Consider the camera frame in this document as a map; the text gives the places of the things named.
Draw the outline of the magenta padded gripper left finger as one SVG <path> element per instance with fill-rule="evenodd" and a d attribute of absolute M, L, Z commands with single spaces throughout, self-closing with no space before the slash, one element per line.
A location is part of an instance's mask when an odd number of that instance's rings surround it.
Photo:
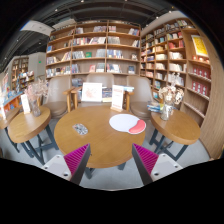
<path fill-rule="evenodd" d="M 42 169 L 79 185 L 90 154 L 90 145 L 86 144 L 65 156 L 55 155 Z"/>

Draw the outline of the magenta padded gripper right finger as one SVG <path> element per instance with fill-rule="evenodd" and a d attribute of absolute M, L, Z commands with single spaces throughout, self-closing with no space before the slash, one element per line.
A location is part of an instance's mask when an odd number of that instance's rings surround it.
<path fill-rule="evenodd" d="M 150 184 L 182 169 L 167 154 L 156 154 L 140 145 L 132 144 L 132 155 L 143 185 Z"/>

